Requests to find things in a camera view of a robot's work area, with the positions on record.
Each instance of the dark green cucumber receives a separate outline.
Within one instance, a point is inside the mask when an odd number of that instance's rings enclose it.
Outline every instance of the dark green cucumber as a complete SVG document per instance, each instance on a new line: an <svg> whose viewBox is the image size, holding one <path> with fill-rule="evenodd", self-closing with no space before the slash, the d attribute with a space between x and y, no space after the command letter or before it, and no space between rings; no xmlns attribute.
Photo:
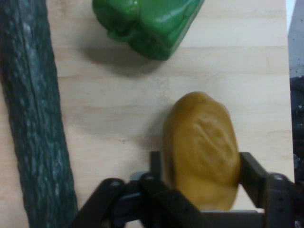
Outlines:
<svg viewBox="0 0 304 228"><path fill-rule="evenodd" d="M31 228L67 228L77 213L45 0L0 4L3 93Z"/></svg>

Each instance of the plastic toy vegetable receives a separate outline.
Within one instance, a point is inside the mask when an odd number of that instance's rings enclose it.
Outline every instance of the plastic toy vegetable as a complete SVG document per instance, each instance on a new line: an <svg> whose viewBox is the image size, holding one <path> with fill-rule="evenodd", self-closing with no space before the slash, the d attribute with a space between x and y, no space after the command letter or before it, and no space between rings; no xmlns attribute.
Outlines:
<svg viewBox="0 0 304 228"><path fill-rule="evenodd" d="M228 210L240 157L226 108L201 92L176 102L163 126L167 183L204 210Z"/></svg>
<svg viewBox="0 0 304 228"><path fill-rule="evenodd" d="M168 59L177 49L204 0L93 0L108 36L138 53Z"/></svg>
<svg viewBox="0 0 304 228"><path fill-rule="evenodd" d="M0 4L0 77L30 228L68 228L78 211L44 0Z"/></svg>

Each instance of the wooden surface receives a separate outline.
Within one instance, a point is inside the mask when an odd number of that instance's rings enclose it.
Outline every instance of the wooden surface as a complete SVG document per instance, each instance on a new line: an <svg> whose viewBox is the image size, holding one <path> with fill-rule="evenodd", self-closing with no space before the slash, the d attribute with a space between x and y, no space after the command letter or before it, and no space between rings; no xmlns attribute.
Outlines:
<svg viewBox="0 0 304 228"><path fill-rule="evenodd" d="M228 108L240 151L293 178L284 0L206 0L163 63L111 41L90 0L48 0L48 9L80 207L101 180L148 169L168 109L196 90ZM2 95L0 141L0 226L26 228ZM234 208L253 208L242 189Z"/></svg>

